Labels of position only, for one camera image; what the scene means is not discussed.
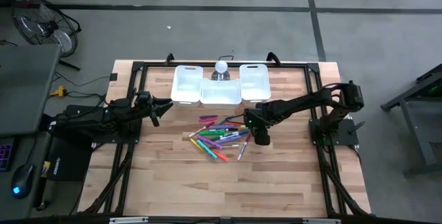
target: concrete floor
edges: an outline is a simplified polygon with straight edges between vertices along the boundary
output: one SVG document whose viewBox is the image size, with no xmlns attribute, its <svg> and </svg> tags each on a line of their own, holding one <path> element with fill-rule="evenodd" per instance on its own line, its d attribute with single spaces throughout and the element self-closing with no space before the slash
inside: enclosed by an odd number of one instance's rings
<svg viewBox="0 0 442 224">
<path fill-rule="evenodd" d="M 295 6 L 307 0 L 49 0 L 57 3 L 105 3 L 166 6 Z M 316 0 L 324 8 L 441 8 L 440 0 Z M 67 60 L 79 73 L 58 71 L 75 82 L 108 75 L 115 59 L 264 59 L 269 51 L 285 61 L 318 61 L 309 13 L 301 12 L 173 12 L 65 10 L 83 28 L 79 48 Z M 422 163 L 399 109 L 384 113 L 380 104 L 412 85 L 416 77 L 440 64 L 442 15 L 319 14 L 327 61 L 338 62 L 343 80 L 360 84 L 365 108 L 353 114 L 367 124 L 358 131 L 363 173 L 372 212 L 378 216 L 441 222 L 442 174 L 405 179 L 404 169 Z M 0 10 L 0 39 L 20 44 L 10 11 Z M 70 90 L 105 93 L 107 82 Z M 77 103 L 94 104 L 96 100 Z M 55 114 L 70 99 L 50 99 Z M 78 185 L 71 192 L 79 190 Z M 68 212 L 75 199 L 60 190 L 57 209 Z"/>
</svg>

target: laptop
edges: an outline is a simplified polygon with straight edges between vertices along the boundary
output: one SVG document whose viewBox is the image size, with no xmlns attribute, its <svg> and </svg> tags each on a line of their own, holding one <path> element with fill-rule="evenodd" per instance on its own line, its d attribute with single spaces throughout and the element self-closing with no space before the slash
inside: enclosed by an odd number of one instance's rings
<svg viewBox="0 0 442 224">
<path fill-rule="evenodd" d="M 36 133 L 59 45 L 0 46 L 0 137 Z"/>
</svg>

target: white container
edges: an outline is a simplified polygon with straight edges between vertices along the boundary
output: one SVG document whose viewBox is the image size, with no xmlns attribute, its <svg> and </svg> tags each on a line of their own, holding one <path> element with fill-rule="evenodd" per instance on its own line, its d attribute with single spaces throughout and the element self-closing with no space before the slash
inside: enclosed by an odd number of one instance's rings
<svg viewBox="0 0 442 224">
<path fill-rule="evenodd" d="M 199 66 L 177 66 L 173 76 L 171 99 L 177 106 L 197 107 L 201 99 L 203 69 Z"/>
<path fill-rule="evenodd" d="M 264 64 L 240 66 L 242 103 L 266 102 L 271 97 L 269 69 Z"/>
<path fill-rule="evenodd" d="M 241 104 L 241 81 L 213 81 L 201 83 L 201 103 L 207 109 L 236 109 Z"/>
</svg>

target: computer mouse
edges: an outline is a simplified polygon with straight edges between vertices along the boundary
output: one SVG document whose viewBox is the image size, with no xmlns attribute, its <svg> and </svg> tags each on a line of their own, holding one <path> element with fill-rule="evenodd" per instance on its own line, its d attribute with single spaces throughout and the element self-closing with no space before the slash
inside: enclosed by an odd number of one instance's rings
<svg viewBox="0 0 442 224">
<path fill-rule="evenodd" d="M 11 190 L 15 198 L 25 198 L 32 189 L 32 176 L 34 166 L 24 164 L 18 167 L 12 175 Z"/>
</svg>

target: wooden table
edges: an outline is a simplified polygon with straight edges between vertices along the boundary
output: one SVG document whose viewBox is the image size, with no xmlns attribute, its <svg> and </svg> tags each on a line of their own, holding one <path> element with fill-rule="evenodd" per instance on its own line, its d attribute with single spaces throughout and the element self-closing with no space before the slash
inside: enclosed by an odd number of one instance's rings
<svg viewBox="0 0 442 224">
<path fill-rule="evenodd" d="M 132 62 L 115 61 L 113 73 L 118 73 L 118 80 L 110 82 L 107 101 L 126 97 Z M 340 81 L 336 63 L 319 64 L 323 84 Z M 174 70 L 149 68 L 145 90 L 155 97 L 170 97 Z M 212 72 L 213 68 L 204 68 L 205 77 Z M 237 68 L 229 72 L 232 78 L 239 77 Z M 269 76 L 272 100 L 290 100 L 307 93 L 302 69 L 270 68 Z M 251 142 L 240 162 L 236 160 L 238 149 L 223 150 L 229 161 L 222 162 L 212 160 L 190 143 L 188 135 L 202 126 L 198 116 L 240 113 L 242 108 L 225 111 L 173 106 L 159 127 L 153 127 L 146 118 L 140 143 L 135 146 L 124 215 L 326 216 L 318 156 L 307 126 L 309 111 L 295 113 L 272 127 L 269 146 Z M 114 152 L 115 145 L 105 144 L 93 153 L 79 210 L 86 209 L 108 182 Z M 336 147 L 336 155 L 344 186 L 369 212 L 358 157 L 348 147 Z M 338 209 L 333 187 L 331 193 Z M 114 205 L 118 196 L 117 189 Z"/>
</svg>

